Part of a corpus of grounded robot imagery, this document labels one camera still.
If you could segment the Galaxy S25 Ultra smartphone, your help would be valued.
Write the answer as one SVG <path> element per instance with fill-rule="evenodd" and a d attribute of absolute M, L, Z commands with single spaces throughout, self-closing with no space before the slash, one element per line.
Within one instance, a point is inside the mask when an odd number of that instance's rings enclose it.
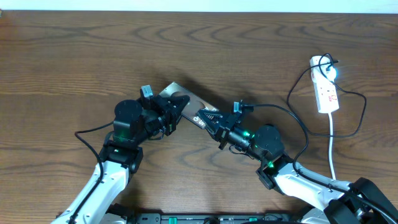
<path fill-rule="evenodd" d="M 165 87 L 159 93 L 159 95 L 162 97 L 188 95 L 190 97 L 190 101 L 182 111 L 182 116 L 201 129 L 203 128 L 199 124 L 201 119 L 197 115 L 198 110 L 205 109 L 210 111 L 218 111 L 218 108 L 214 107 L 205 100 L 201 99 L 199 96 L 196 96 L 194 93 L 187 90 L 186 88 L 184 88 L 183 86 L 179 85 L 176 82 L 172 82 L 170 85 Z"/>

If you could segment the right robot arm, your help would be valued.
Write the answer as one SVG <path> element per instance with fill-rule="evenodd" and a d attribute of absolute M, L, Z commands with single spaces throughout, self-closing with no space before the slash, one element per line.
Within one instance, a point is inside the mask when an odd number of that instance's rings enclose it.
<path fill-rule="evenodd" d="M 310 210 L 300 222 L 397 223 L 397 209 L 373 182 L 335 180 L 304 168 L 287 155 L 275 126 L 266 124 L 253 133 L 241 126 L 242 115 L 241 111 L 198 111 L 220 149 L 229 144 L 237 154 L 261 163 L 256 173 L 267 189 L 299 198 L 320 212 L 315 215 Z"/>

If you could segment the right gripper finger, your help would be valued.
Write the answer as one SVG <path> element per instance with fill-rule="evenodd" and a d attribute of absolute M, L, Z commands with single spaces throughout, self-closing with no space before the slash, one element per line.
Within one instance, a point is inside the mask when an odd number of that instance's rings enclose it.
<path fill-rule="evenodd" d="M 198 110 L 197 115 L 205 124 L 217 124 L 223 118 L 223 115 L 219 111 L 205 109 Z"/>
<path fill-rule="evenodd" d="M 204 120 L 201 120 L 200 122 L 199 122 L 199 124 L 201 125 L 201 127 L 203 128 L 203 129 L 205 129 L 205 130 L 207 130 L 208 131 L 208 133 L 210 134 L 210 135 L 215 135 L 216 134 L 216 129 L 217 129 L 217 127 L 218 127 L 218 123 L 217 122 L 210 122 L 209 124 L 208 123 L 206 123 L 206 122 L 204 122 Z"/>

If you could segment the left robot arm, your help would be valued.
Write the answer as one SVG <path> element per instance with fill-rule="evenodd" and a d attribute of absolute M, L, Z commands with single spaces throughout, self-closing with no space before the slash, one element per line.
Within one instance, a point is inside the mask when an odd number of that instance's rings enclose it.
<path fill-rule="evenodd" d="M 137 100 L 119 102 L 115 119 L 100 152 L 95 152 L 95 170 L 71 205 L 54 223 L 135 223 L 133 213 L 114 199 L 137 172 L 144 141 L 171 135 L 182 117 L 189 96 L 141 95 Z"/>

